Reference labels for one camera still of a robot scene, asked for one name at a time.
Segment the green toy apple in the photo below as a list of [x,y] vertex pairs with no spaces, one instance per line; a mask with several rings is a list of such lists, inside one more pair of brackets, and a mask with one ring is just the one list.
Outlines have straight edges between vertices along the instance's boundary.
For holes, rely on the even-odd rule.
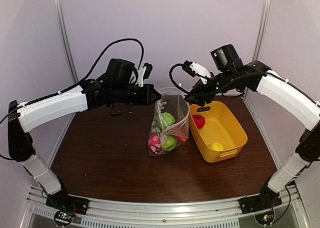
[[176,119],[169,112],[164,112],[159,115],[156,121],[156,125],[159,129],[167,129],[168,127],[176,124]]

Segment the clear zip top bag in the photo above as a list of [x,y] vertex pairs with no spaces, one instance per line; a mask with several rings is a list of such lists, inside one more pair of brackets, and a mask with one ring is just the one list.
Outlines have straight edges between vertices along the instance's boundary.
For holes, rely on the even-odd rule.
[[190,105],[184,94],[177,88],[162,88],[160,94],[147,143],[150,156],[169,153],[189,138]]

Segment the orange toy carrot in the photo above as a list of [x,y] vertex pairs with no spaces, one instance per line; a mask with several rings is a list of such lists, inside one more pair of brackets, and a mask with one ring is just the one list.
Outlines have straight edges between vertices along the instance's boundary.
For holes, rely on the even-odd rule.
[[188,138],[185,137],[184,133],[180,129],[174,129],[172,131],[172,136],[181,142],[186,142]]

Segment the red toy pepper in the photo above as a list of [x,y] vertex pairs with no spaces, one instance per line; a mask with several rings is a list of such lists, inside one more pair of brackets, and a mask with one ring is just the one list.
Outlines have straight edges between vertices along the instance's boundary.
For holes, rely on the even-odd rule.
[[148,146],[152,151],[161,150],[160,137],[157,134],[152,134],[149,137]]

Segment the yellow plastic basket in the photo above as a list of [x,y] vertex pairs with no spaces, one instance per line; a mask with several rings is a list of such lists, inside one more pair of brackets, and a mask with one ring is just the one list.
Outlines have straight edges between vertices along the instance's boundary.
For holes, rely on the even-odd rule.
[[[205,125],[197,129],[192,116],[202,115]],[[189,110],[189,128],[194,141],[206,162],[215,163],[233,158],[242,150],[248,136],[231,110],[220,101],[213,101],[203,107],[192,104]],[[219,142],[224,151],[213,151],[209,145]]]

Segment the small red toy tomato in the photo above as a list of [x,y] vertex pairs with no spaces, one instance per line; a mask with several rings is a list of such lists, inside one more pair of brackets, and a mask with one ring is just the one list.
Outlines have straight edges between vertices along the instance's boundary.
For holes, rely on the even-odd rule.
[[202,129],[206,123],[206,119],[202,115],[199,115],[199,114],[193,115],[192,119],[193,119],[197,129],[199,129],[199,130]]

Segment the light green toy squash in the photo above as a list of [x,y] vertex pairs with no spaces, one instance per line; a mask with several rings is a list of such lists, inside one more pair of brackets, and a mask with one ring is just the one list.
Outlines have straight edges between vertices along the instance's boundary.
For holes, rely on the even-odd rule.
[[168,136],[162,145],[162,150],[169,152],[175,149],[178,145],[178,140],[174,136]]

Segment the yellow toy lemon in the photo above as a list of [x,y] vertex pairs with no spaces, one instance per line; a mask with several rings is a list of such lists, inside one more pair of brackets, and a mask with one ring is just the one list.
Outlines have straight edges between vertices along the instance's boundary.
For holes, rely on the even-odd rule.
[[219,142],[214,142],[214,143],[209,145],[209,149],[213,150],[213,151],[216,151],[216,152],[224,151],[224,146]]

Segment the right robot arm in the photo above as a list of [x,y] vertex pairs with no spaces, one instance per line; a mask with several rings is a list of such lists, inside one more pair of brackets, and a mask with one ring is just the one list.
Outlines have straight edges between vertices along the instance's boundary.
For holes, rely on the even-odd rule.
[[210,55],[219,71],[216,75],[196,61],[185,61],[182,65],[191,76],[199,78],[185,98],[188,102],[204,106],[217,94],[248,89],[274,102],[276,109],[271,119],[279,123],[276,129],[279,137],[291,138],[284,130],[291,124],[302,132],[292,141],[296,144],[293,153],[266,181],[256,198],[260,208],[268,208],[283,188],[319,159],[320,104],[267,64],[259,60],[244,64],[232,44],[219,47]]

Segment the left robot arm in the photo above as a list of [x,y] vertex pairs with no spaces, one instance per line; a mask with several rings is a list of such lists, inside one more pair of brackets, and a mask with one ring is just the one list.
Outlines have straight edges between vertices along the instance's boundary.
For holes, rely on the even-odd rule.
[[111,59],[106,72],[96,79],[84,79],[74,87],[46,98],[18,103],[12,101],[8,114],[8,151],[46,191],[61,210],[72,205],[63,182],[43,161],[33,145],[30,132],[46,123],[78,112],[116,103],[129,106],[151,105],[161,98],[153,84],[145,84],[153,66],[142,67],[123,59]]

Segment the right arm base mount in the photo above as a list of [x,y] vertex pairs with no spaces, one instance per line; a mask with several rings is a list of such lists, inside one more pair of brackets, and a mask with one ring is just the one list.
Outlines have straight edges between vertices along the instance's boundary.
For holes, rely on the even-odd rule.
[[246,196],[239,200],[239,205],[243,214],[258,212],[271,209],[274,206],[282,204],[279,195],[272,196],[266,194],[257,194],[254,196]]

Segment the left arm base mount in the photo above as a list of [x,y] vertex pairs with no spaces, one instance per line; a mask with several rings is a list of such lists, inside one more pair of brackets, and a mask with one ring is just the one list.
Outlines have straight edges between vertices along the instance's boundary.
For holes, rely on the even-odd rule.
[[76,196],[57,196],[50,195],[45,204],[49,207],[53,207],[58,210],[67,211],[71,214],[83,214],[87,213],[89,200],[86,198]]

